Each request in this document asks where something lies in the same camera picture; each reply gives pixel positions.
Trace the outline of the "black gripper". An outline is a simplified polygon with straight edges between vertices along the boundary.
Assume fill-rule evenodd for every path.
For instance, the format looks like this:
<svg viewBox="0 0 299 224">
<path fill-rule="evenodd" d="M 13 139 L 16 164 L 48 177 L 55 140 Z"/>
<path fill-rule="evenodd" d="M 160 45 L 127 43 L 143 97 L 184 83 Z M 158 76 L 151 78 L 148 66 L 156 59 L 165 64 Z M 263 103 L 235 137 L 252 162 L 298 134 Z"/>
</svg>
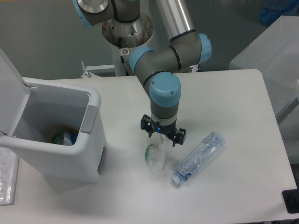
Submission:
<svg viewBox="0 0 299 224">
<path fill-rule="evenodd" d="M 153 133 L 160 133 L 165 135 L 172 141 L 172 146 L 175 147 L 177 144 L 183 145 L 186 139 L 186 129 L 176 128 L 176 120 L 170 125 L 161 125 L 158 121 L 155 123 L 151 118 L 144 114 L 141 119 L 141 129 L 148 133 L 148 137 L 151 138 Z"/>
</svg>

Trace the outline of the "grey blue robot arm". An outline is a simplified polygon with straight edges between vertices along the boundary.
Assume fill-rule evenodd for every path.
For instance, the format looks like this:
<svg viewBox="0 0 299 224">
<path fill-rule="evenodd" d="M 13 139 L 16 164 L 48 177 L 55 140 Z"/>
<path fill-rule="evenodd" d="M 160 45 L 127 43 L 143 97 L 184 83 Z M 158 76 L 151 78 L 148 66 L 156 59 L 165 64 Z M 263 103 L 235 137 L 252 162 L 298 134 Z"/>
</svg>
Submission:
<svg viewBox="0 0 299 224">
<path fill-rule="evenodd" d="M 175 75 L 208 60 L 211 42 L 195 30 L 184 0 L 156 2 L 170 45 L 158 52 L 147 46 L 153 36 L 151 18 L 138 0 L 75 0 L 73 5 L 86 26 L 102 24 L 105 40 L 118 49 L 125 74 L 137 76 L 150 99 L 151 114 L 141 119 L 148 135 L 159 133 L 183 144 L 186 130 L 176 127 L 181 83 Z"/>
</svg>

